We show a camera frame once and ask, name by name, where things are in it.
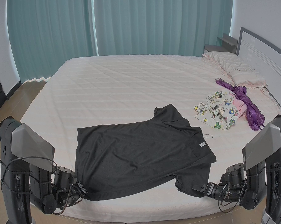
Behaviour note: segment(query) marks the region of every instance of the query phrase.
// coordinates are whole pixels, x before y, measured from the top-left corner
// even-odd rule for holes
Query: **headboard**
[[[265,77],[268,91],[281,106],[281,49],[243,27],[238,44],[236,55]]]

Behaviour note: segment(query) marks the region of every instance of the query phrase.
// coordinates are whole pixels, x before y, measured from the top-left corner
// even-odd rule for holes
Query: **light strip beside curtain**
[[[94,56],[91,0],[7,0],[7,23],[22,82],[52,76],[65,61]]]
[[[229,34],[233,0],[94,0],[99,55],[200,56]]]

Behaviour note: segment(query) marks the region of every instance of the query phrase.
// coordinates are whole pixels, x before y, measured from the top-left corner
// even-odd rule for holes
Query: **pillow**
[[[236,86],[256,88],[267,85],[265,78],[260,73],[233,53],[211,51],[202,56],[218,65]]]

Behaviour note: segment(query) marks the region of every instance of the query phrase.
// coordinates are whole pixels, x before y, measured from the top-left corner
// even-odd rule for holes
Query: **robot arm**
[[[239,202],[248,210],[254,209],[267,195],[262,223],[281,224],[281,116],[268,123],[242,153],[244,164],[228,167],[221,183],[210,182],[193,189],[221,202]]]
[[[34,223],[30,202],[45,214],[54,213],[56,208],[62,209],[61,214],[86,194],[72,170],[53,167],[54,148],[26,124],[6,118],[0,125],[0,140],[1,188],[7,223]]]

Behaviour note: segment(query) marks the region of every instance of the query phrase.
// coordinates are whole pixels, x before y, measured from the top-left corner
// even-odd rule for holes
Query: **t-shirt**
[[[169,104],[150,120],[78,129],[75,173],[92,201],[142,192],[172,179],[179,191],[208,183],[216,157],[199,127],[191,127]]]

